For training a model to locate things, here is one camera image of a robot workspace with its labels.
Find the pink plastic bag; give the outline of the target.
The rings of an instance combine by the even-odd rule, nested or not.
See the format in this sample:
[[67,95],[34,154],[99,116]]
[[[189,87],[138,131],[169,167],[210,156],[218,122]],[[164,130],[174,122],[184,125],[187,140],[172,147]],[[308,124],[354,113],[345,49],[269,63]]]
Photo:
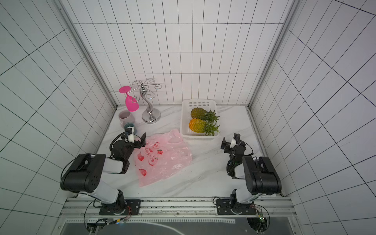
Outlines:
[[146,139],[146,145],[135,151],[134,161],[139,186],[145,187],[165,180],[191,161],[192,152],[178,129]]

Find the yellow pineapple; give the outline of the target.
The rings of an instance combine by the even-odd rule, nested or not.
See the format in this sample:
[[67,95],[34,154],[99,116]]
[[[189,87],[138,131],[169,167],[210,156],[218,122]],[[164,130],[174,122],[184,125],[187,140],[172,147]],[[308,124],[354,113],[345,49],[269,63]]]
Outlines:
[[205,136],[214,136],[216,133],[220,133],[219,125],[198,118],[193,118],[189,122],[189,129]]

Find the green-brown pineapple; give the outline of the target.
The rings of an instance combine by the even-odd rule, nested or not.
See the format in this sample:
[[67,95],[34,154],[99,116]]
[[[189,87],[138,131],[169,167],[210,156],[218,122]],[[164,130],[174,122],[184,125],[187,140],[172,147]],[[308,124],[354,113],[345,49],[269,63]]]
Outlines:
[[207,121],[208,123],[217,122],[219,119],[219,116],[216,114],[216,112],[210,110],[207,111],[204,108],[193,108],[191,111],[191,118],[200,119]]

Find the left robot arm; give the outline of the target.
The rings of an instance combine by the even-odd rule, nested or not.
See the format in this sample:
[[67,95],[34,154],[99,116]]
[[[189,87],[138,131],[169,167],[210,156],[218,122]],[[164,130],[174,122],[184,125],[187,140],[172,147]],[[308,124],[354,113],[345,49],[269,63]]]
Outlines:
[[109,157],[105,154],[79,154],[61,174],[61,189],[96,199],[100,202],[100,215],[138,215],[139,199],[125,200],[121,190],[112,188],[101,179],[104,173],[124,175],[133,151],[146,145],[146,133],[139,140],[131,140],[131,135],[129,128],[119,134],[110,143]]

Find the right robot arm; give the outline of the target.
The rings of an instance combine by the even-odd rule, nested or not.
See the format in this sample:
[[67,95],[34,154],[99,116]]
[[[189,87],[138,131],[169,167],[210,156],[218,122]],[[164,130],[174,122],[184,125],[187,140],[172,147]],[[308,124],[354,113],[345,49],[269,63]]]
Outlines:
[[254,157],[253,153],[246,154],[249,144],[240,139],[235,133],[232,140],[222,140],[221,149],[229,154],[226,173],[232,179],[244,180],[245,187],[235,189],[229,199],[218,199],[218,209],[224,213],[256,214],[260,206],[254,201],[262,195],[275,195],[282,191],[281,179],[268,157]]

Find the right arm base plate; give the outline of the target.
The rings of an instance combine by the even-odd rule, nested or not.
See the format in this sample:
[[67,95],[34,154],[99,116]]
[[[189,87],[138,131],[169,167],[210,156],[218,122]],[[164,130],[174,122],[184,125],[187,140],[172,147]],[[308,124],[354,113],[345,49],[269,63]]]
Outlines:
[[243,204],[235,201],[232,203],[230,199],[214,200],[218,215],[256,215],[256,209],[251,204]]

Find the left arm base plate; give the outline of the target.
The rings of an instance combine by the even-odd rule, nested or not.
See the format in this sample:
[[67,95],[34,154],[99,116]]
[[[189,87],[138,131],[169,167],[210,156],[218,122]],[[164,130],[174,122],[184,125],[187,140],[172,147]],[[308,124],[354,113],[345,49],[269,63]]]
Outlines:
[[123,203],[116,202],[113,204],[102,204],[99,215],[107,216],[127,216],[138,215],[141,207],[139,199],[125,199]]

